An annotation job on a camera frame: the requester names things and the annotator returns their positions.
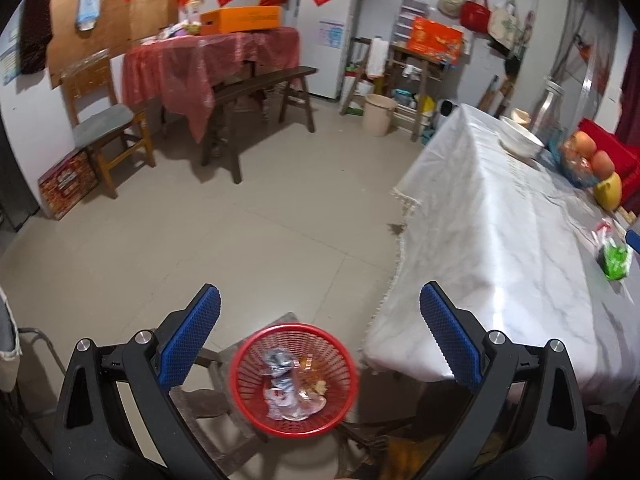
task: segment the white refrigerator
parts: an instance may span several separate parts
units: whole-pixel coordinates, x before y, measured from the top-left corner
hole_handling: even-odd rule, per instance
[[[307,78],[312,94],[338,97],[357,12],[358,0],[330,0],[320,6],[314,0],[300,0],[300,65],[318,69]]]

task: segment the tiled floor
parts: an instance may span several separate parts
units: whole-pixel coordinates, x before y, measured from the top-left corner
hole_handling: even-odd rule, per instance
[[[240,117],[262,133],[246,139],[239,186],[215,162],[199,166],[177,121],[167,139],[155,138],[156,168],[116,168],[117,200],[98,188],[61,221],[31,219],[0,259],[18,324],[44,330],[66,362],[80,338],[124,342],[185,307],[209,282],[223,300],[207,341],[213,349],[292,311],[356,352],[396,264],[389,225],[401,222],[401,204],[389,191],[421,145],[404,132],[368,136],[360,118],[340,117],[325,102],[314,107],[315,134],[293,122],[303,122],[301,110],[290,110],[286,126],[272,124],[268,135],[257,114]],[[41,344],[34,350],[57,395],[62,377]],[[28,389],[38,366],[25,361],[20,380]],[[205,386],[203,374],[188,377],[188,389]],[[124,396],[143,450],[159,460]],[[295,446],[277,441],[238,475],[293,478],[313,470],[313,478],[332,478],[335,446],[332,435]]]

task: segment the red tablecloth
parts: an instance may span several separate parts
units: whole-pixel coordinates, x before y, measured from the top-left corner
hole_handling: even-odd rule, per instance
[[[240,72],[245,61],[280,70],[298,66],[299,58],[300,37],[292,27],[140,45],[124,57],[123,100],[133,106],[159,96],[168,111],[187,117],[200,142],[214,107],[212,86]]]

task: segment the tote bag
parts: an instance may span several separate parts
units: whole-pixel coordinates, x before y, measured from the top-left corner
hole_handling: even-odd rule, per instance
[[[465,0],[438,0],[438,10],[450,18],[459,18]]]
[[[515,46],[520,35],[520,19],[517,16],[515,0],[507,0],[504,7],[496,7],[489,18],[488,31],[494,41],[492,47],[505,56]]]
[[[484,5],[476,0],[468,0],[462,5],[460,23],[469,30],[486,34],[490,17],[491,11],[489,10],[488,0],[484,0]]]

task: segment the white bowl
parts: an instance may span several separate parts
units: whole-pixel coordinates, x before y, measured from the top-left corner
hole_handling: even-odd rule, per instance
[[[536,158],[545,147],[539,138],[508,117],[500,118],[498,138],[508,152],[523,158]]]

